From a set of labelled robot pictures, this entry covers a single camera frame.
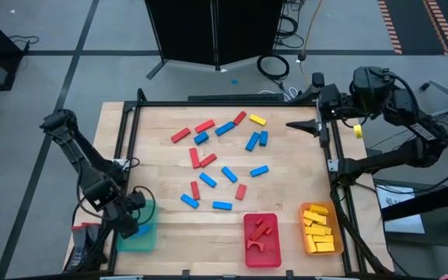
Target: red blocks in red tray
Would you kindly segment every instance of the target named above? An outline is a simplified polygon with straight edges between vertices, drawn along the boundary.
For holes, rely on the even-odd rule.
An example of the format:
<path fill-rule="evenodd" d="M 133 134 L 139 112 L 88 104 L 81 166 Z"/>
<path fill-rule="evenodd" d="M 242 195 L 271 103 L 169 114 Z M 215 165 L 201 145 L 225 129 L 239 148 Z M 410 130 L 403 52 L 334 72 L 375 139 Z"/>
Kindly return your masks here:
<path fill-rule="evenodd" d="M 203 159 L 203 160 L 200 162 L 200 166 L 201 166 L 201 167 L 205 167 L 205 166 L 207 166 L 209 163 L 213 162 L 213 161 L 216 160 L 216 159 L 217 159 L 217 156 L 213 153 L 213 154 L 211 154 L 210 156 L 207 156 L 205 159 Z"/>
<path fill-rule="evenodd" d="M 196 133 L 200 133 L 204 130 L 207 130 L 215 125 L 215 122 L 213 120 L 208 120 L 204 122 L 203 124 L 198 125 L 195 129 Z"/>
<path fill-rule="evenodd" d="M 241 113 L 238 114 L 238 117 L 236 117 L 233 121 L 234 125 L 238 125 L 247 115 L 247 113 L 241 111 Z"/>
<path fill-rule="evenodd" d="M 265 225 L 268 229 L 261 234 L 256 241 L 250 238 L 258 227 Z M 245 232 L 245 264 L 249 268 L 277 268 L 281 265 L 281 249 L 279 247 L 278 217 L 275 214 L 246 214 L 243 217 Z M 260 245 L 252 246 L 258 242 L 264 244 L 263 250 Z"/>
<path fill-rule="evenodd" d="M 193 193 L 193 199 L 200 199 L 200 191 L 198 190 L 198 183 L 196 181 L 191 181 L 191 193 Z"/>
<path fill-rule="evenodd" d="M 200 167 L 200 160 L 198 159 L 198 151 L 196 150 L 196 148 L 190 148 L 190 157 L 193 168 Z"/>
<path fill-rule="evenodd" d="M 247 191 L 247 186 L 244 184 L 240 184 L 238 187 L 238 191 L 236 192 L 236 199 L 243 200 L 245 197 L 245 191 Z"/>
<path fill-rule="evenodd" d="M 182 138 L 186 137 L 190 133 L 191 133 L 190 129 L 189 128 L 185 128 L 182 131 L 177 132 L 174 136 L 172 136 L 170 138 L 170 140 L 172 140 L 173 143 L 177 143 L 179 140 L 181 140 Z"/>

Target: yellow blocks in orange tray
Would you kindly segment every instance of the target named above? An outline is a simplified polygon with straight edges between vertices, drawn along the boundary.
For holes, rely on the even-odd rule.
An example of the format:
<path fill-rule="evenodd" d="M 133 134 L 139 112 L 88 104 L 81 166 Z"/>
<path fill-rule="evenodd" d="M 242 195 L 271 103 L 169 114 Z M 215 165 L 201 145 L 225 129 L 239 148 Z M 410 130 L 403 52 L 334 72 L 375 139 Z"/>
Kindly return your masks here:
<path fill-rule="evenodd" d="M 341 254 L 343 243 L 331 201 L 307 202 L 300 205 L 303 243 L 308 254 Z"/>

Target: wooden tabletop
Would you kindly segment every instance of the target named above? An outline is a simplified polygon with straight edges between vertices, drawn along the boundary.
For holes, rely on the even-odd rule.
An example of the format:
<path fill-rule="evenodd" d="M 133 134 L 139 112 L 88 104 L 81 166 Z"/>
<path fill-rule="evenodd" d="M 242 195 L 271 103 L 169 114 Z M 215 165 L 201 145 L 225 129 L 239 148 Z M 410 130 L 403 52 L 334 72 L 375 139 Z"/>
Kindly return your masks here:
<path fill-rule="evenodd" d="M 105 158 L 113 158 L 123 103 L 104 103 L 94 146 Z M 194 128 L 213 119 L 216 126 L 232 121 L 244 110 L 247 117 L 237 127 L 217 137 L 215 128 L 208 130 L 209 140 L 199 145 L 200 159 L 215 153 L 217 160 L 203 170 L 193 169 L 188 149 L 195 147 Z M 256 114 L 267 120 L 265 127 L 248 120 Z M 310 256 L 306 253 L 298 211 L 306 201 L 329 201 L 324 152 L 317 138 L 306 132 L 287 128 L 289 121 L 314 118 L 315 110 L 306 107 L 143 107 L 138 124 L 134 157 L 139 167 L 132 169 L 129 191 L 134 186 L 149 187 L 160 208 L 156 248 L 151 253 L 119 252 L 115 272 L 121 275 L 180 275 L 189 269 L 192 275 L 284 275 L 292 269 L 295 275 L 344 275 L 341 256 Z M 170 137 L 182 128 L 191 134 L 177 144 Z M 245 150 L 253 131 L 267 130 L 266 147 Z M 366 157 L 361 139 L 351 129 L 340 127 L 345 157 Z M 127 150 L 128 135 L 123 145 Z M 252 178 L 253 168 L 268 165 L 269 172 Z M 238 181 L 232 184 L 221 172 L 229 167 Z M 216 182 L 211 188 L 198 175 L 205 171 Z M 191 196 L 190 182 L 200 189 L 200 206 L 193 209 L 180 200 Z M 373 187 L 370 175 L 359 183 Z M 236 200 L 238 184 L 246 184 L 242 201 Z M 383 235 L 376 195 L 366 189 L 352 188 L 359 231 L 369 248 L 393 270 Z M 231 212 L 212 209 L 214 200 L 233 203 Z M 251 212 L 270 212 L 278 216 L 282 255 L 280 268 L 252 269 L 244 262 L 243 216 Z M 75 224 L 95 218 L 81 212 Z M 352 239 L 348 237 L 352 270 L 357 271 Z M 110 238 L 105 253 L 110 251 Z"/>

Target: floor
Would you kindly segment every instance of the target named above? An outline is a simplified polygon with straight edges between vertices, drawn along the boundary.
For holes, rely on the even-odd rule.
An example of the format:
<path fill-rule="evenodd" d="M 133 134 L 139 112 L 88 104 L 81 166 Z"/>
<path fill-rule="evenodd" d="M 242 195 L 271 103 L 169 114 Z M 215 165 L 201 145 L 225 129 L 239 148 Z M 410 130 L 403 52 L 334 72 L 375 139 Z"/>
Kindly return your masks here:
<path fill-rule="evenodd" d="M 301 36 L 316 4 L 307 0 L 302 9 Z M 84 29 L 88 14 L 93 21 Z M 71 51 L 66 53 L 69 55 L 26 56 L 12 90 L 0 92 L 0 259 L 24 194 L 29 186 L 30 190 L 36 187 L 7 278 L 61 271 L 76 204 L 72 187 L 76 174 L 61 151 L 44 142 L 38 128 L 57 105 L 75 111 L 82 133 L 92 141 L 102 102 L 133 100 L 139 87 L 148 100 L 277 91 L 276 85 L 256 69 L 254 59 L 226 65 L 227 72 L 170 61 L 148 80 L 145 76 L 159 63 L 157 56 L 73 56 L 76 49 L 155 50 L 146 7 L 139 0 L 0 0 L 0 29 L 9 36 L 38 36 L 40 42 L 31 46 L 34 51 Z M 324 0 L 308 49 L 392 51 L 393 47 L 376 1 Z M 284 57 L 292 66 L 285 85 L 304 89 L 296 56 Z M 389 67 L 413 89 L 430 79 L 448 86 L 445 56 L 316 55 L 309 56 L 304 65 L 309 73 L 323 72 L 327 82 L 336 82 L 340 89 L 347 89 L 352 71 L 361 65 Z M 276 61 L 264 60 L 266 71 L 279 72 L 281 67 Z M 448 97 L 433 90 L 418 93 L 418 101 L 428 112 L 448 107 Z M 370 121 L 364 125 L 365 144 L 371 147 L 401 130 L 380 118 Z M 391 150 L 408 136 L 404 133 L 374 148 Z M 41 168 L 36 164 L 39 161 L 44 163 Z M 448 149 L 429 169 L 398 167 L 381 171 L 376 177 L 434 184 L 446 175 Z M 448 248 L 391 243 L 390 250 L 412 275 L 438 277 L 448 273 Z"/>

